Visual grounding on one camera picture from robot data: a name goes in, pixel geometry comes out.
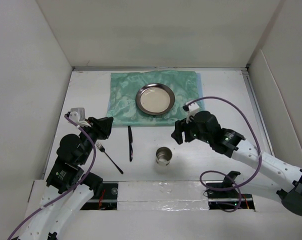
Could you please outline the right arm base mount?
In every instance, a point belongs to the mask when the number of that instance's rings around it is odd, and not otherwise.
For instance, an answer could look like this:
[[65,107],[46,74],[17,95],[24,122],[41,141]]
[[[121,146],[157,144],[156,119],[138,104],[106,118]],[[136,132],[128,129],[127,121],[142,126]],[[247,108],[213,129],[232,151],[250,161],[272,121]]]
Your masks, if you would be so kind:
[[[231,171],[227,175],[235,180],[241,173],[238,171]],[[233,187],[233,183],[224,177],[223,180],[209,180],[205,184],[211,188],[228,188]],[[231,212],[236,207],[239,210],[255,210],[254,200],[252,194],[242,193],[241,203],[239,204],[239,191],[233,189],[230,191],[215,191],[206,189],[203,195],[208,198],[209,210],[222,210],[224,212]]]

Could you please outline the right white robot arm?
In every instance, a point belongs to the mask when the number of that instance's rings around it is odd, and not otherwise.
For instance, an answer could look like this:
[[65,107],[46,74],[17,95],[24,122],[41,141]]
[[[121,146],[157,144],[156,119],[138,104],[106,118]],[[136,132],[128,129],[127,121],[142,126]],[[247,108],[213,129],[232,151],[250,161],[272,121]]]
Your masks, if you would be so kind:
[[274,182],[270,188],[275,199],[290,212],[302,216],[302,168],[290,165],[258,150],[240,133],[222,128],[209,111],[200,111],[191,119],[177,120],[171,137],[179,144],[199,140],[218,154],[244,163]]

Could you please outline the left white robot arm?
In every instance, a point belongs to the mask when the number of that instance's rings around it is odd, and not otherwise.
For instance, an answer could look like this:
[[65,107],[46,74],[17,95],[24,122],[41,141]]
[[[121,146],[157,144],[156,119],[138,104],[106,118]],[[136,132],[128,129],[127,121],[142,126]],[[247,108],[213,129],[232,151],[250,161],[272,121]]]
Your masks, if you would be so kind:
[[20,240],[57,240],[73,214],[91,198],[98,198],[103,191],[103,179],[84,171],[89,156],[97,156],[95,144],[106,140],[112,131],[113,117],[76,120],[68,112],[65,119],[80,130],[80,134],[67,134],[59,143],[57,158],[46,179],[40,207],[25,222],[27,227]]

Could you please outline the stainless steel plate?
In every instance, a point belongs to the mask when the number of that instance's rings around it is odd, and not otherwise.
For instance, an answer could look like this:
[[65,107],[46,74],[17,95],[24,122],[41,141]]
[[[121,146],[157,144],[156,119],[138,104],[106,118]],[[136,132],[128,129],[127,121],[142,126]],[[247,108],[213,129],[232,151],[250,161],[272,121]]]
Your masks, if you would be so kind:
[[141,87],[135,96],[135,103],[139,110],[151,116],[168,113],[175,104],[175,94],[166,85],[150,83]]

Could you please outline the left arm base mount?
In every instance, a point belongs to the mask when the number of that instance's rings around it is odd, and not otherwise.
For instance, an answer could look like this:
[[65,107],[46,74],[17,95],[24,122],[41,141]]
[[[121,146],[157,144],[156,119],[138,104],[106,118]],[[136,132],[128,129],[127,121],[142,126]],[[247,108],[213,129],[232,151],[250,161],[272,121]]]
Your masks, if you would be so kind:
[[93,196],[81,208],[83,211],[113,211],[118,208],[119,183],[106,181],[99,195]]

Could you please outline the green patterned cloth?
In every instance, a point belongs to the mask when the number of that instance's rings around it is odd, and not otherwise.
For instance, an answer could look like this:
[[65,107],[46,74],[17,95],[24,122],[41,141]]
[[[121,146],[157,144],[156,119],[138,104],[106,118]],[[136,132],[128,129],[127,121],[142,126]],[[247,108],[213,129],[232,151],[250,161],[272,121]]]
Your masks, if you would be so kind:
[[[175,95],[172,109],[163,115],[142,112],[136,104],[138,91],[148,84],[163,84]],[[201,75],[194,71],[161,70],[112,73],[107,117],[113,117],[114,127],[173,126],[187,116],[183,105],[203,96]]]

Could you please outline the stainless steel cup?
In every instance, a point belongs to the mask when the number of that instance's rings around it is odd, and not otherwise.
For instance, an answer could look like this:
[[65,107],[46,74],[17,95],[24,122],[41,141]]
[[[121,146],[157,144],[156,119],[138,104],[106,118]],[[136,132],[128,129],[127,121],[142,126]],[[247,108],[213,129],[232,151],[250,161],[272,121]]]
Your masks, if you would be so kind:
[[155,153],[155,170],[159,174],[164,174],[169,170],[173,157],[172,151],[168,147],[160,147]]

